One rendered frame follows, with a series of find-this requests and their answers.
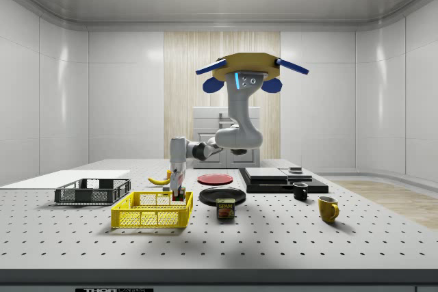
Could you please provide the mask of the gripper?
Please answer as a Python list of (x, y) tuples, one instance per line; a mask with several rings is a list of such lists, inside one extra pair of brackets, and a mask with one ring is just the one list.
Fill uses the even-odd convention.
[(170, 175), (170, 188), (174, 194), (179, 194), (182, 182), (185, 178), (185, 170), (173, 170)]

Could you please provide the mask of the red plate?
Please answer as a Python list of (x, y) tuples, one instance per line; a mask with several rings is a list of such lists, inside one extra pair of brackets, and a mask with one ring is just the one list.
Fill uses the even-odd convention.
[(204, 174), (197, 178), (202, 185), (221, 186), (233, 182), (233, 177), (228, 174)]

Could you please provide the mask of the black plate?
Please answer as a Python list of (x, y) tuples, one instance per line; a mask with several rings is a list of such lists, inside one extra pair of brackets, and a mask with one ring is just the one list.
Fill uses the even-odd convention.
[(224, 198), (233, 198), (236, 205), (241, 204), (245, 201), (246, 194), (242, 190), (232, 187), (211, 187), (201, 191), (198, 198), (203, 204), (214, 207), (217, 199)]

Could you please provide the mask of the yellow basket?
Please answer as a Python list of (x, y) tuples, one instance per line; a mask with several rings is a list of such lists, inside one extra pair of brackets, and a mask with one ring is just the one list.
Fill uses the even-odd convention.
[(193, 208), (193, 193), (174, 201), (171, 191), (134, 191), (111, 208), (112, 228), (184, 228)]

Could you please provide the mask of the white cabinet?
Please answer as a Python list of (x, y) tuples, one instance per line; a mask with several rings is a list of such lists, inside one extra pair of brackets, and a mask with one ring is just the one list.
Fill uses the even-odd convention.
[[(233, 124), (228, 115), (228, 107), (193, 107), (192, 139), (207, 142), (217, 130)], [(212, 155), (205, 161), (194, 160), (194, 168), (224, 169), (260, 166), (260, 150), (248, 150), (244, 155), (234, 155), (230, 150)]]

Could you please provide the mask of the flat-sided can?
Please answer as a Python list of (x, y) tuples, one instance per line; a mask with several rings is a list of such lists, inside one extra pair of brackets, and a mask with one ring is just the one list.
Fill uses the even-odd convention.
[(233, 219), (235, 217), (235, 199), (217, 198), (216, 210), (218, 219)]

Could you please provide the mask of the dark grey basket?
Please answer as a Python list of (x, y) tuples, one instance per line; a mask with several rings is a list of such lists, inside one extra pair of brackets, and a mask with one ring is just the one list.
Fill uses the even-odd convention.
[(82, 178), (55, 190), (58, 204), (114, 204), (129, 193), (130, 179)]

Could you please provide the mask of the black mug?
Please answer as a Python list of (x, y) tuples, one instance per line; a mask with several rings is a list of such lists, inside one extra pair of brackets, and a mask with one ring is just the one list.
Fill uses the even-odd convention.
[(299, 201), (305, 201), (308, 197), (308, 184), (293, 183), (294, 198)]

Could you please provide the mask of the white board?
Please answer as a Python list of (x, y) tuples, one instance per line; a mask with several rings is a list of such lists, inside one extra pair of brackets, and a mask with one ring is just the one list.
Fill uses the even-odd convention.
[(82, 178), (120, 178), (127, 173), (129, 170), (60, 170), (1, 186), (0, 189), (56, 189)]

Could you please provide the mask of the drone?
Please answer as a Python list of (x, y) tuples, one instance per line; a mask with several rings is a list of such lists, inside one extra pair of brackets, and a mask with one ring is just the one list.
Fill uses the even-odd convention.
[(267, 53), (235, 53), (217, 59), (214, 63), (196, 70), (201, 75), (212, 71), (212, 78), (203, 84), (206, 93), (214, 93), (220, 90), (225, 82), (225, 75), (233, 72), (251, 71), (263, 73), (263, 85), (261, 89), (268, 93), (281, 91), (282, 83), (277, 77), (280, 75), (280, 67), (308, 74), (308, 70), (297, 64), (291, 63), (277, 56)]

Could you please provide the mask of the yellow mug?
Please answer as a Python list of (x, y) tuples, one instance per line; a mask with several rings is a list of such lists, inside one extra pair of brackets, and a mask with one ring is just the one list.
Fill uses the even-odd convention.
[(318, 198), (320, 217), (324, 222), (333, 223), (339, 215), (338, 200), (329, 196)]

